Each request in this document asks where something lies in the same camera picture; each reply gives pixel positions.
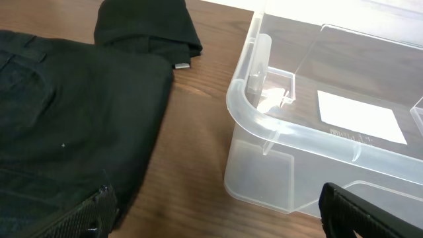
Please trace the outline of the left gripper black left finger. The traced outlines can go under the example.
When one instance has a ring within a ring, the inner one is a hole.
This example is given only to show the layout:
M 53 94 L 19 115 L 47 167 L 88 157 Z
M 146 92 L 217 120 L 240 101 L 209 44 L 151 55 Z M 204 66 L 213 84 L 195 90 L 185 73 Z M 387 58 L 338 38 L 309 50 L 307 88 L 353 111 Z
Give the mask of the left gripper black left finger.
M 117 213 L 111 186 L 102 186 L 82 202 L 60 210 L 37 225 L 33 238 L 107 238 Z

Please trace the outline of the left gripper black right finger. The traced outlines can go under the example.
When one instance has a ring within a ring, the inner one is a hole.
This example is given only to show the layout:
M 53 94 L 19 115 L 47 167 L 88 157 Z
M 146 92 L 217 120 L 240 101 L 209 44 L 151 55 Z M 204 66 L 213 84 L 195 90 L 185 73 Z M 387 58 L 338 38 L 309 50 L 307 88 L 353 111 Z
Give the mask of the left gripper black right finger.
M 327 238 L 421 238 L 422 229 L 378 208 L 342 187 L 327 182 L 319 198 Z

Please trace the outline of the black pants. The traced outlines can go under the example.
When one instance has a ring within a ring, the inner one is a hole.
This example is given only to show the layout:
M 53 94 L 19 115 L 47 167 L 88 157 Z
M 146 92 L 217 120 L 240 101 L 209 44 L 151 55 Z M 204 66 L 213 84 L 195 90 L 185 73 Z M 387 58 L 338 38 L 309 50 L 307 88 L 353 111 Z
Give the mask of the black pants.
M 173 70 L 154 54 L 1 32 L 1 236 L 110 185 L 142 185 Z

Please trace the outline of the black shirt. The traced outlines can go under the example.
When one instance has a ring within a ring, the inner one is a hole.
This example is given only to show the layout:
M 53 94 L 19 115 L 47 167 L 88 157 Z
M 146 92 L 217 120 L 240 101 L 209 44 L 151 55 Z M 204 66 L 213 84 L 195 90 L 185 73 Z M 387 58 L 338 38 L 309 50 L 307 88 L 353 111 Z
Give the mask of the black shirt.
M 176 68 L 189 67 L 203 49 L 184 0 L 105 0 L 94 39 L 99 46 L 159 55 Z

